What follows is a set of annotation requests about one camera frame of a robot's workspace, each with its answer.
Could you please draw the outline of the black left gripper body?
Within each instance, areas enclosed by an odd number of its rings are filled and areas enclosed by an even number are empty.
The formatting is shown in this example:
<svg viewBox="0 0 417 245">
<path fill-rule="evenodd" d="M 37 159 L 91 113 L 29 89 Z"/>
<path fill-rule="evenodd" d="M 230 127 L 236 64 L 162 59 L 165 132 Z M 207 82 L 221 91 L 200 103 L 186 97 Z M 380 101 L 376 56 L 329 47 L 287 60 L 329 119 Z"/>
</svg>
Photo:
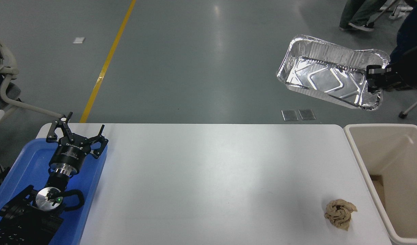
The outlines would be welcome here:
<svg viewBox="0 0 417 245">
<path fill-rule="evenodd" d="M 51 169 L 58 169 L 65 164 L 72 167 L 73 171 L 80 171 L 90 151 L 91 145 L 85 136 L 74 135 L 73 141 L 64 136 L 59 139 L 49 166 Z"/>
</svg>

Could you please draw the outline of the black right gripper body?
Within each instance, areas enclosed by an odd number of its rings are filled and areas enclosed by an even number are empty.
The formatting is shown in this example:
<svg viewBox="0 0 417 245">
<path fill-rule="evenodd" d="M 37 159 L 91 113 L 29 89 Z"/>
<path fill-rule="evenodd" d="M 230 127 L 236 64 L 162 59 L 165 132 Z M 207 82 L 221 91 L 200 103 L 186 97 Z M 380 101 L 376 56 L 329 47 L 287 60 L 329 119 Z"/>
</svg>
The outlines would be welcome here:
<svg viewBox="0 0 417 245">
<path fill-rule="evenodd" d="M 385 89 L 402 89 L 403 80 L 397 71 L 391 70 L 385 73 L 386 86 Z"/>
</svg>

